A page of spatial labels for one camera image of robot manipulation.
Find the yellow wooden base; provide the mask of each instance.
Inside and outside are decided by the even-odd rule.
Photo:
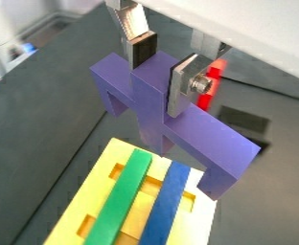
[[[46,245],[83,244],[135,148],[138,147],[111,139]],[[153,155],[153,164],[115,243],[118,245],[138,244],[163,185],[171,160]],[[191,169],[167,244],[207,244],[217,202],[197,188],[202,175],[202,171]]]

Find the gray table surface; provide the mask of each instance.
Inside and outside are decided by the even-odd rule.
[[[154,18],[151,25],[155,31],[162,32],[159,40],[161,49],[178,58],[186,56],[191,51],[187,48],[190,47],[190,39],[186,38],[186,36],[191,34],[193,30],[163,16]],[[62,135],[56,135],[54,131],[48,130],[48,134],[52,134],[50,138],[52,139],[51,149],[63,144],[58,141],[63,141],[63,139],[68,141],[70,139],[72,143],[76,142],[78,139],[84,139],[84,135],[83,137],[80,136],[82,132],[86,134],[86,131],[88,131],[91,134],[76,154],[76,145],[80,144],[82,140],[75,144],[75,148],[70,148],[70,144],[67,143],[63,145],[64,152],[67,152],[67,154],[70,153],[68,155],[71,157],[74,155],[74,158],[15,244],[43,244],[112,137],[146,147],[139,139],[135,113],[133,111],[127,111],[118,119],[106,114],[95,130],[91,131],[92,126],[96,124],[96,119],[94,118],[95,114],[102,115],[99,112],[102,112],[103,109],[98,109],[96,107],[95,101],[98,104],[102,103],[99,102],[96,89],[91,86],[88,72],[84,72],[83,69],[88,69],[96,60],[115,51],[122,51],[119,35],[112,26],[107,11],[99,8],[63,32],[44,48],[42,53],[39,53],[39,56],[36,56],[40,59],[39,63],[42,59],[51,61],[46,62],[48,63],[46,69],[40,68],[40,73],[44,73],[44,78],[51,77],[58,69],[64,69],[60,73],[63,78],[62,86],[66,84],[66,79],[71,80],[71,86],[75,82],[79,82],[78,86],[72,86],[75,93],[70,94],[71,97],[75,96],[75,102],[66,106],[75,106],[78,101],[83,101],[75,113],[71,112],[75,111],[74,109],[70,110],[72,118],[82,114],[84,115],[83,121],[87,121],[87,119],[92,121],[87,124],[88,127],[84,131],[78,123],[75,123],[70,129],[62,131]],[[67,65],[66,63],[71,64],[70,68],[63,68]],[[26,69],[26,71],[22,69],[20,73],[27,73],[28,70],[31,71],[31,68]],[[34,77],[38,76],[30,74],[28,76],[26,75],[24,78],[26,80],[31,80]],[[16,85],[18,81],[15,81],[12,87],[28,86],[26,80],[22,81],[19,85]],[[59,93],[58,88],[52,89],[52,92],[55,94]],[[67,96],[68,92],[62,91],[60,93],[62,96]],[[91,97],[91,99],[87,100],[88,103],[84,101],[87,98],[86,95]],[[38,93],[24,96],[36,97]],[[266,139],[272,142],[272,146],[265,154],[254,160],[244,178],[218,203],[210,244],[299,245],[299,100],[238,82],[225,80],[210,111],[213,115],[218,115],[222,105],[254,113],[272,120],[266,134]],[[58,111],[68,110],[66,106],[62,105]],[[67,115],[63,117],[63,115],[59,114],[58,120],[63,120],[63,118],[67,118]],[[70,133],[70,130],[76,128],[80,134],[78,134],[78,132],[74,133],[74,131]],[[42,156],[44,157],[47,154],[46,152],[40,152],[38,156],[42,158]],[[191,167],[201,168],[199,162],[178,146],[170,150],[167,157],[186,163]],[[48,190],[48,187],[52,185],[52,180],[48,179],[48,176],[56,175],[58,177],[59,169],[63,169],[56,169],[55,164],[64,163],[63,165],[66,165],[70,161],[66,159],[66,161],[52,162],[51,160],[43,163],[43,165],[39,161],[40,159],[38,158],[32,161],[39,167],[38,171],[28,172],[28,168],[26,169],[26,166],[22,167],[24,174],[20,175],[20,181],[36,179],[38,181],[35,182],[38,182],[40,186],[46,185],[46,189]],[[36,189],[35,186],[28,186],[28,189],[31,197],[38,196],[35,193],[39,193],[40,190]],[[34,202],[34,207],[31,208],[28,206],[31,202],[27,201],[26,203],[27,198],[23,199],[24,203],[22,203],[22,196],[16,194],[16,190],[11,192],[11,194],[13,203],[5,207],[11,208],[15,207],[15,205],[22,205],[30,210],[30,214],[40,198],[38,202]],[[22,224],[22,221],[27,219],[26,215],[24,219],[20,220],[16,214],[11,214],[11,211],[7,211],[5,215],[11,216],[12,223],[18,222]],[[7,236],[5,241],[8,241],[8,237],[11,237],[7,235],[7,232],[5,229],[0,229],[0,235]]]

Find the purple cross-shaped block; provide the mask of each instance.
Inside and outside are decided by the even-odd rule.
[[[111,54],[92,67],[106,110],[137,113],[142,141],[162,156],[178,144],[207,167],[198,188],[217,200],[248,169],[260,147],[195,105],[171,118],[166,113],[170,69],[178,60],[158,52],[130,70]]]

